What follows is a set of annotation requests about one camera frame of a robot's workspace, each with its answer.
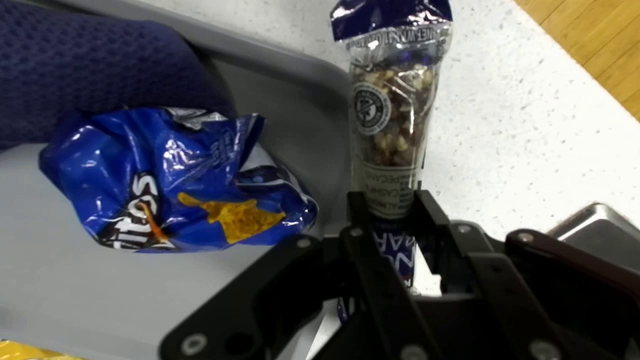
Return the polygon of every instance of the blue fabric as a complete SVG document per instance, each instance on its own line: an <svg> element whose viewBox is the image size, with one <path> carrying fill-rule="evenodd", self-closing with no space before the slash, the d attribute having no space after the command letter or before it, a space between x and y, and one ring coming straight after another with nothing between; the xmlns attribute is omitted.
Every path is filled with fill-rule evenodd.
<svg viewBox="0 0 640 360"><path fill-rule="evenodd" d="M216 250L227 248L219 222L210 222L197 202L242 205L284 218L244 244L275 244L308 229L316 218L310 200L287 173L254 163L244 169L261 130L257 114L219 121L197 114L183 123L161 108L136 108L98 117L73 114L64 121L39 154L42 173L73 205L91 239L125 250ZM143 202L168 243L136 210Z"/></svg>
<svg viewBox="0 0 640 360"><path fill-rule="evenodd" d="M72 110L181 106L230 114L170 29L0 0L0 148L46 143Z"/></svg>
<svg viewBox="0 0 640 360"><path fill-rule="evenodd" d="M442 20L452 20L447 0L340 0L331 10L333 41Z"/></svg>

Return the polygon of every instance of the nuts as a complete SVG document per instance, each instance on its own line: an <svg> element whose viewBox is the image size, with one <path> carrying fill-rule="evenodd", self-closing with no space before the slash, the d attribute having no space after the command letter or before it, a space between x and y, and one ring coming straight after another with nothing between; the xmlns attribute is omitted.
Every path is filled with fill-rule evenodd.
<svg viewBox="0 0 640 360"><path fill-rule="evenodd" d="M365 82L376 88L377 96L387 96L387 102L373 102L369 112L382 112L380 106L383 105L392 106L380 133L356 136L364 163L373 166L416 166L433 99L433 71L416 64L407 71L395 67L354 69L352 74L354 84Z"/></svg>

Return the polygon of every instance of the doritos bag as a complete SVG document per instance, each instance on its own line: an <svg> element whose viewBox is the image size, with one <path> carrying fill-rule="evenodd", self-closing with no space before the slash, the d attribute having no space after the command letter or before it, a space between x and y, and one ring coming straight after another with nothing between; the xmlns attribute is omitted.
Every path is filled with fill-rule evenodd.
<svg viewBox="0 0 640 360"><path fill-rule="evenodd" d="M91 239L122 250L275 244L316 202L255 146L261 117L136 108L73 114L39 154Z"/></svg>

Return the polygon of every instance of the white countertop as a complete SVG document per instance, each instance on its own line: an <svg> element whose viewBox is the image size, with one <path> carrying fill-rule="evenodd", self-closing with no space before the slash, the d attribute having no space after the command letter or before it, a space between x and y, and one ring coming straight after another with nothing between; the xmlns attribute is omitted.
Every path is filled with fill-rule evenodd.
<svg viewBox="0 0 640 360"><path fill-rule="evenodd" d="M335 0L141 0L346 67ZM452 218L502 239L589 202L640 224L640 125L511 0L453 0L425 186Z"/></svg>

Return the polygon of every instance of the speckled surface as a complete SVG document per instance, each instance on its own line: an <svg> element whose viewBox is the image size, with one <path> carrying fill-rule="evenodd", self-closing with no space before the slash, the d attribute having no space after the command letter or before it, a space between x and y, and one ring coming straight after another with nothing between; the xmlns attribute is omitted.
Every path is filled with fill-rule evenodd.
<svg viewBox="0 0 640 360"><path fill-rule="evenodd" d="M143 0L344 67L333 0ZM453 0L424 180L491 237L599 200L640 224L640 125L511 0Z"/></svg>

